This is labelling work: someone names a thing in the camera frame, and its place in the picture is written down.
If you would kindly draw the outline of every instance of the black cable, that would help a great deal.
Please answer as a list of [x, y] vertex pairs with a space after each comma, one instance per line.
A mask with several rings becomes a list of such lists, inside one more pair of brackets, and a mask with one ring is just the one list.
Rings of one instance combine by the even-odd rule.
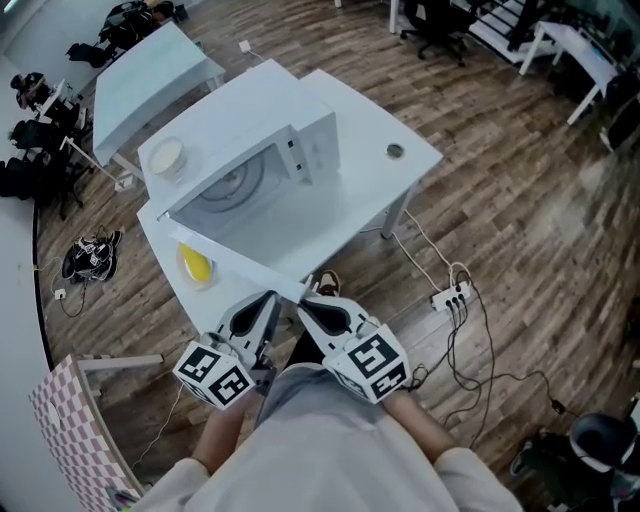
[[62, 299], [60, 299], [60, 307], [62, 308], [62, 312], [67, 315], [69, 318], [76, 318], [77, 316], [80, 316], [80, 313], [82, 313], [82, 310], [84, 309], [84, 298], [85, 298], [85, 294], [87, 293], [87, 281], [84, 281], [84, 286], [82, 288], [82, 304], [80, 305], [80, 309], [76, 312], [73, 313], [72, 315], [70, 315], [69, 313], [67, 313], [66, 309], [64, 309], [64, 306], [62, 305]]
[[[551, 383], [549, 382], [549, 378], [547, 377], [547, 375], [542, 371], [542, 370], [534, 370], [530, 373], [528, 373], [527, 375], [525, 375], [524, 377], [518, 377], [512, 373], [501, 373], [499, 375], [495, 374], [495, 369], [496, 369], [496, 353], [495, 353], [495, 346], [494, 346], [494, 340], [493, 340], [493, 335], [491, 334], [491, 328], [489, 326], [489, 315], [487, 313], [487, 308], [484, 304], [484, 301], [482, 300], [482, 295], [480, 294], [480, 291], [478, 290], [478, 288], [476, 287], [475, 283], [473, 282], [473, 279], [471, 278], [471, 276], [469, 275], [468, 272], [461, 270], [460, 272], [458, 272], [458, 274], [456, 275], [456, 284], [460, 283], [460, 276], [461, 275], [466, 275], [466, 278], [468, 279], [469, 283], [471, 284], [473, 290], [476, 292], [476, 295], [478, 296], [478, 300], [480, 301], [480, 306], [482, 307], [482, 313], [484, 316], [484, 324], [485, 324], [485, 330], [487, 332], [487, 335], [489, 337], [489, 350], [491, 352], [491, 372], [490, 372], [490, 376], [485, 379], [484, 381], [478, 381], [477, 379], [474, 379], [472, 377], [468, 377], [464, 374], [462, 374], [456, 367], [456, 355], [455, 355], [455, 344], [456, 344], [456, 337], [457, 334], [460, 330], [460, 328], [466, 323], [466, 321], [469, 318], [469, 311], [467, 308], [467, 304], [466, 301], [464, 300], [463, 297], [461, 297], [461, 299], [458, 301], [457, 299], [454, 299], [454, 302], [452, 303], [448, 303], [447, 306], [449, 307], [449, 310], [451, 311], [451, 317], [452, 317], [452, 321], [453, 321], [453, 329], [451, 331], [451, 333], [449, 334], [449, 337], [447, 339], [447, 351], [442, 355], [442, 357], [438, 360], [438, 362], [433, 366], [433, 368], [431, 368], [430, 370], [427, 370], [427, 374], [424, 377], [424, 379], [421, 380], [420, 384], [418, 387], [420, 387], [422, 384], [424, 384], [424, 382], [426, 381], [427, 377], [429, 375], [431, 375], [431, 373], [433, 373], [433, 371], [435, 371], [440, 364], [442, 364], [442, 362], [447, 359], [447, 362], [449, 364], [449, 367], [451, 368], [452, 372], [453, 372], [453, 377], [454, 380], [456, 381], [456, 383], [458, 384], [458, 386], [460, 386], [460, 388], [464, 389], [465, 391], [478, 391], [478, 394], [476, 395], [476, 399], [474, 401], [474, 403], [469, 406], [469, 407], [465, 407], [463, 409], [458, 409], [456, 411], [452, 411], [450, 412], [447, 417], [444, 420], [444, 425], [446, 426], [446, 424], [449, 422], [449, 419], [451, 418], [451, 416], [453, 416], [454, 414], [459, 414], [461, 412], [468, 412], [471, 411], [473, 409], [475, 409], [478, 404], [480, 403], [480, 400], [482, 398], [482, 391], [483, 391], [483, 386], [485, 384], [489, 384], [489, 392], [487, 395], [487, 402], [486, 402], [486, 406], [485, 406], [485, 410], [484, 410], [484, 414], [482, 417], [482, 422], [480, 424], [480, 428], [478, 429], [478, 431], [476, 432], [476, 434], [474, 435], [471, 444], [469, 445], [470, 448], [473, 448], [476, 441], [480, 438], [480, 436], [482, 435], [482, 432], [484, 431], [484, 428], [486, 426], [487, 423], [487, 418], [489, 416], [489, 410], [491, 409], [491, 394], [493, 392], [493, 384], [496, 380], [504, 378], [504, 377], [510, 377], [514, 380], [517, 380], [519, 382], [524, 382], [528, 379], [530, 379], [531, 377], [534, 377], [536, 375], [539, 375], [542, 377], [542, 379], [544, 380], [544, 383], [546, 385], [546, 395], [547, 398], [549, 400], [549, 402], [551, 403], [551, 407], [553, 408], [553, 410], [558, 413], [559, 415], [562, 414], [570, 414], [572, 416], [574, 416], [575, 418], [578, 418], [578, 415], [572, 411], [570, 411], [569, 409], [567, 409], [559, 400], [555, 399], [552, 394], [551, 394]], [[458, 317], [460, 318], [460, 322], [458, 323], [456, 320], [456, 313], [455, 313], [455, 309], [454, 309], [454, 305], [458, 311]]]

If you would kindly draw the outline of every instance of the yellow object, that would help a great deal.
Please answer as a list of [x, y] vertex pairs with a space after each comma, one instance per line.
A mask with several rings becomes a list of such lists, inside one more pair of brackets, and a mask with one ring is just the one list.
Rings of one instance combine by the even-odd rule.
[[182, 243], [180, 244], [180, 252], [184, 258], [187, 272], [194, 281], [204, 283], [211, 279], [211, 265], [207, 258]]

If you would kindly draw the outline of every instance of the white wall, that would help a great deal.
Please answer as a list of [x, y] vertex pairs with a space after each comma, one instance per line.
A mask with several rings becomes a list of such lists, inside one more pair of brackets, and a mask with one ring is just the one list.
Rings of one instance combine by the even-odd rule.
[[71, 62], [66, 53], [74, 43], [97, 43], [107, 14], [122, 1], [37, 0], [21, 14], [29, 16], [22, 28], [5, 36], [5, 55], [23, 74], [44, 73], [53, 84], [64, 78], [80, 91], [100, 70], [86, 62]]
[[[0, 56], [0, 124], [6, 133], [22, 111]], [[2, 134], [1, 158], [13, 154]], [[0, 504], [7, 512], [77, 511], [33, 416], [28, 393], [49, 373], [36, 312], [31, 233], [33, 203], [0, 198]]]

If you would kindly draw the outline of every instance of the white bowl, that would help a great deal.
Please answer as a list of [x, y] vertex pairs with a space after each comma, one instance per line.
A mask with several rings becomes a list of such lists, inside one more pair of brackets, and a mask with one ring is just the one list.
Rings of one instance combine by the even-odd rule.
[[156, 175], [172, 176], [187, 163], [184, 144], [177, 137], [159, 142], [149, 155], [149, 170]]

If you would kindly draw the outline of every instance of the wooden floor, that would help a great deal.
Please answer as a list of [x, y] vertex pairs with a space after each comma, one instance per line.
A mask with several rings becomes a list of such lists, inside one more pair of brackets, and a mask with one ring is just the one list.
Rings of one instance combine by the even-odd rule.
[[[184, 29], [229, 70], [229, 78], [259, 63], [237, 49], [237, 41], [249, 39], [254, 51], [297, 76], [324, 69], [423, 135], [445, 159], [422, 181], [409, 210], [447, 258], [469, 267], [488, 309], [496, 371], [543, 370], [551, 394], [572, 411], [621, 414], [640, 385], [640, 372], [630, 370], [635, 348], [621, 338], [640, 266], [638, 146], [609, 156], [597, 135], [610, 118], [602, 111], [568, 127], [575, 104], [554, 96], [545, 66], [520, 77], [471, 40], [466, 68], [437, 48], [423, 62], [415, 55], [416, 42], [387, 31], [385, 5], [344, 4], [336, 10], [330, 0], [204, 2], [191, 10]], [[131, 157], [157, 126], [204, 94], [194, 92], [142, 130], [129, 145]], [[74, 238], [101, 225], [123, 227], [118, 273], [108, 283], [90, 285], [83, 312], [69, 319], [52, 300], [53, 271], [44, 272], [46, 329], [55, 362], [70, 352], [166, 357], [162, 367], [102, 377], [101, 409], [132, 463], [166, 419], [178, 390], [170, 370], [196, 332], [138, 224], [146, 192], [139, 187], [115, 194], [98, 173], [83, 184], [84, 209], [73, 207], [64, 223], [56, 212], [43, 213], [39, 261], [64, 256]], [[397, 235], [444, 285], [446, 267], [406, 217]], [[343, 295], [390, 325], [413, 365], [430, 366], [444, 353], [449, 320], [432, 311], [434, 290], [393, 241], [375, 231], [359, 235], [327, 266], [342, 276]], [[73, 313], [81, 290], [68, 291], [65, 304]], [[278, 349], [279, 362], [292, 343]], [[457, 343], [460, 370], [486, 378], [490, 351], [478, 300]], [[458, 388], [446, 365], [419, 395], [440, 419], [475, 400]], [[484, 403], [451, 418], [462, 443], [478, 430]], [[146, 478], [188, 455], [206, 414], [185, 393], [164, 437], [136, 472]], [[501, 379], [477, 450], [533, 510], [543, 501], [539, 483], [512, 481], [509, 463], [538, 427], [564, 431], [570, 423], [570, 416], [559, 418], [549, 407], [542, 379]]]

